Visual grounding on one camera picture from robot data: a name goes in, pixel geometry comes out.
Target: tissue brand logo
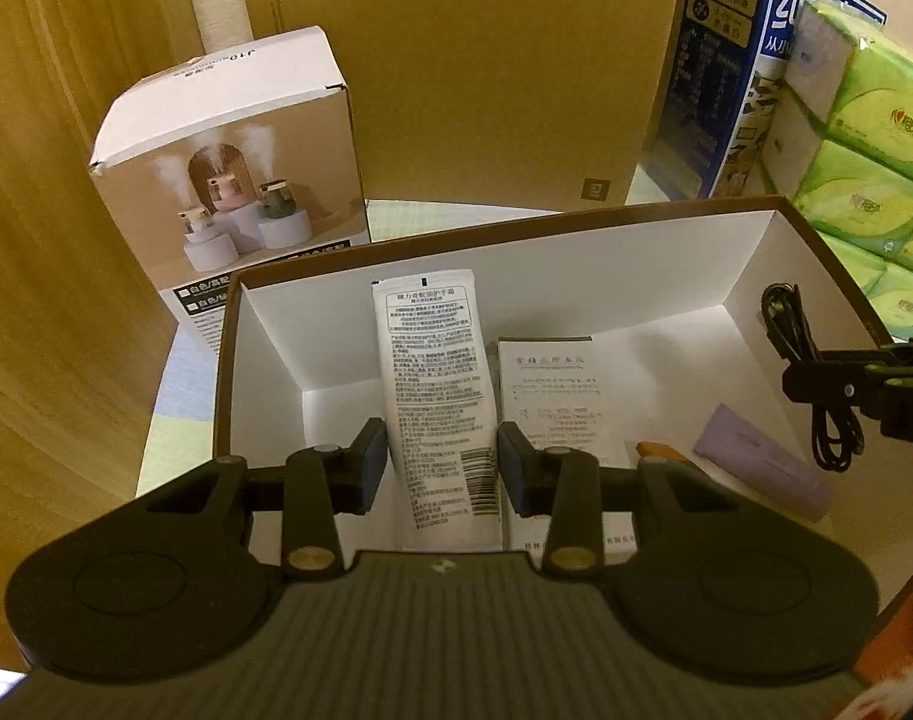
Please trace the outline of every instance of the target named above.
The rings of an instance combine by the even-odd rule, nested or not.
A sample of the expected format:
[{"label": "tissue brand logo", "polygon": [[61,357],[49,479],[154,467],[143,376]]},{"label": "tissue brand logo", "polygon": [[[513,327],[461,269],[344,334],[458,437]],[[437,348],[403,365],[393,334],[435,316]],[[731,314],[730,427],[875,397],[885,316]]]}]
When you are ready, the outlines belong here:
[{"label": "tissue brand logo", "polygon": [[865,214],[875,214],[880,210],[880,203],[872,201],[869,197],[864,197],[862,194],[854,194],[850,197],[850,202],[853,203],[853,207],[858,211],[863,211]]},{"label": "tissue brand logo", "polygon": [[897,108],[890,114],[890,119],[898,129],[903,130],[908,135],[913,135],[913,118],[906,115],[903,108]]}]

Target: blue box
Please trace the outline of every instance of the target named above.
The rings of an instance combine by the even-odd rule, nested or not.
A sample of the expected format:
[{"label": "blue box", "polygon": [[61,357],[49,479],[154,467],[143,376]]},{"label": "blue box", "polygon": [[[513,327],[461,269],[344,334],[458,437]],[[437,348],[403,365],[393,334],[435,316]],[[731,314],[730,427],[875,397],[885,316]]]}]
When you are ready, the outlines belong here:
[{"label": "blue box", "polygon": [[[672,199],[741,194],[770,128],[804,1],[685,1],[666,105],[644,158]],[[835,1],[887,20],[866,0]]]}]

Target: barcode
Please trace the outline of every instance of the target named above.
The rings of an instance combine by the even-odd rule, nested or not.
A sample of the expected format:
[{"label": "barcode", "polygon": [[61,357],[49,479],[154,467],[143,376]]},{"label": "barcode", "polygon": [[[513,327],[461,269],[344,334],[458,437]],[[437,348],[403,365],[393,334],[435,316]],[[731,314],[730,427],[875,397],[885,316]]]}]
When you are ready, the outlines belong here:
[{"label": "barcode", "polygon": [[474,515],[498,514],[497,471],[493,468],[493,452],[485,449],[470,449],[460,452],[463,463],[463,477],[470,493],[470,505]]}]

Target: orange object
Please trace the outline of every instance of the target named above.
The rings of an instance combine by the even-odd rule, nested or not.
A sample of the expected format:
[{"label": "orange object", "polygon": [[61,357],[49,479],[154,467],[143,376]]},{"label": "orange object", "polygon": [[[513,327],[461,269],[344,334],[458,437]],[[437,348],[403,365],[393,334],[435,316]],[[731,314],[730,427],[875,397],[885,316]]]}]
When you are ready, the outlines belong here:
[{"label": "orange object", "polygon": [[637,454],[642,458],[661,457],[667,460],[679,460],[687,463],[690,458],[677,452],[674,447],[666,443],[640,442],[637,444]]}]

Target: black cable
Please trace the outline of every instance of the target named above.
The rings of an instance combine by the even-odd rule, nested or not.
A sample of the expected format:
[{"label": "black cable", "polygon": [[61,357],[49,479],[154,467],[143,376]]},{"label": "black cable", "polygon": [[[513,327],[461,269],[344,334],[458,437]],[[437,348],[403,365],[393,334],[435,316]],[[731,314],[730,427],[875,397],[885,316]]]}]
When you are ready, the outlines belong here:
[{"label": "black cable", "polygon": [[[762,320],[767,338],[784,360],[822,360],[819,349],[810,336],[810,324],[803,313],[799,286],[770,284],[762,293]],[[837,430],[830,436],[829,422]],[[863,454],[863,428],[848,406],[813,406],[813,427],[810,446],[816,464],[826,471],[842,473],[850,467],[854,455]],[[839,447],[839,454],[834,452]]]}]

